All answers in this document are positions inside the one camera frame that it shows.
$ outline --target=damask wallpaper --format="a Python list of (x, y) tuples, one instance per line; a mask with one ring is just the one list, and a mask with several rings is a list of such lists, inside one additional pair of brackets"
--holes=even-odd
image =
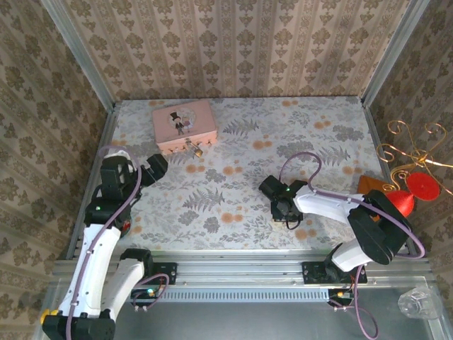
[(409, 0), (65, 0), (112, 96), (357, 96)]
[[(434, 158), (449, 164), (453, 164), (452, 27), (453, 1), (432, 0), (371, 107), (382, 142), (403, 149), (409, 148), (410, 141), (407, 135), (395, 137), (389, 133), (389, 120), (407, 122), (421, 149), (431, 148), (437, 139), (424, 131), (424, 124), (444, 125), (447, 139)], [(395, 165), (406, 161), (400, 157)], [(432, 170), (451, 190), (453, 169)], [(443, 191), (434, 202), (418, 201), (411, 219), (429, 251), (439, 288), (453, 316), (453, 196)]]
[(0, 1), (0, 339), (31, 339), (105, 122), (39, 1)]

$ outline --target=music box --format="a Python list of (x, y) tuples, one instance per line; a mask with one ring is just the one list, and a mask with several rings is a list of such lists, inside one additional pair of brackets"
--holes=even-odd
[(154, 136), (162, 154), (192, 150), (217, 141), (217, 127), (208, 100), (160, 108), (152, 112)]

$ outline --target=gold wire ornament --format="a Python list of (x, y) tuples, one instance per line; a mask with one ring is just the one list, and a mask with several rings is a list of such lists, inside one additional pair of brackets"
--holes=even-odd
[(409, 126), (403, 122), (402, 120), (390, 120), (389, 123), (387, 124), (387, 127), (391, 133), (394, 135), (399, 135), (400, 133), (403, 132), (403, 128), (406, 129), (409, 139), (411, 140), (412, 144), (412, 149), (413, 151), (411, 152), (404, 152), (403, 150), (398, 149), (397, 147), (388, 144), (388, 143), (382, 143), (377, 146), (376, 148), (376, 153), (377, 156), (384, 162), (390, 163), (393, 160), (395, 160), (395, 154), (390, 150), (393, 150), (395, 152), (398, 152), (399, 154), (402, 154), (403, 156), (409, 157), (411, 159), (410, 163), (397, 166), (393, 168), (390, 171), (390, 177), (391, 181), (394, 183), (392, 184), (385, 184), (383, 186), (385, 191), (393, 191), (393, 190), (401, 190), (400, 185), (398, 184), (398, 180), (406, 182), (406, 179), (408, 176), (412, 173), (414, 169), (417, 169), (419, 166), (422, 169), (426, 169), (426, 171), (429, 173), (431, 177), (435, 179), (437, 184), (444, 189), (448, 194), (453, 196), (453, 192), (451, 192), (449, 189), (447, 189), (442, 183), (440, 183), (437, 178), (432, 174), (432, 170), (430, 169), (430, 166), (446, 166), (449, 168), (453, 168), (453, 165), (451, 164), (443, 164), (439, 163), (438, 161), (435, 161), (434, 158), (432, 157), (432, 152), (437, 149), (444, 141), (445, 138), (447, 138), (447, 130), (441, 126), (439, 123), (426, 123), (425, 124), (425, 131), (427, 133), (434, 134), (436, 135), (437, 133), (441, 132), (442, 136), (441, 138), (437, 141), (437, 143), (428, 151), (424, 149), (419, 149), (416, 146), (415, 141), (413, 140), (412, 132)]

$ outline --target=clear plastic cup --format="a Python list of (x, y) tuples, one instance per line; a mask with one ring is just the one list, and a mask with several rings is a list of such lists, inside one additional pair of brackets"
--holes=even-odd
[(413, 319), (437, 319), (442, 314), (442, 301), (428, 287), (417, 287), (398, 299), (400, 311)]

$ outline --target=patterned fabric surface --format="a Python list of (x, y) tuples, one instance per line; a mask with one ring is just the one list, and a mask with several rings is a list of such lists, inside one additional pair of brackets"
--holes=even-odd
[(409, 0), (64, 0), (117, 100), (357, 96)]
[[(142, 162), (159, 152), (151, 112), (183, 100), (125, 101), (113, 144), (125, 145)], [(327, 190), (355, 193), (361, 174), (380, 177), (362, 106), (357, 97), (212, 99), (219, 140), (193, 153), (168, 157), (167, 174), (143, 190), (132, 210), (131, 232), (118, 242), (151, 250), (331, 249), (349, 240), (350, 227), (306, 215), (289, 231), (274, 223), (270, 202), (258, 190), (278, 176), (296, 152), (309, 150), (323, 160), (314, 183)], [(306, 157), (289, 164), (282, 180), (306, 179), (317, 164)]]
[[(395, 67), (372, 104), (382, 142), (410, 150), (407, 135), (387, 131), (389, 120), (402, 119), (414, 132), (419, 148), (430, 149), (437, 139), (424, 131), (424, 124), (439, 122), (447, 139), (434, 158), (453, 164), (453, 1), (430, 2)], [(399, 157), (394, 165), (407, 162)], [(452, 168), (431, 168), (443, 184), (453, 188)], [(411, 215), (414, 227), (430, 252), (432, 269), (453, 319), (453, 196), (441, 193), (434, 202), (417, 202)]]
[(38, 1), (0, 1), (0, 339), (31, 339), (105, 113)]

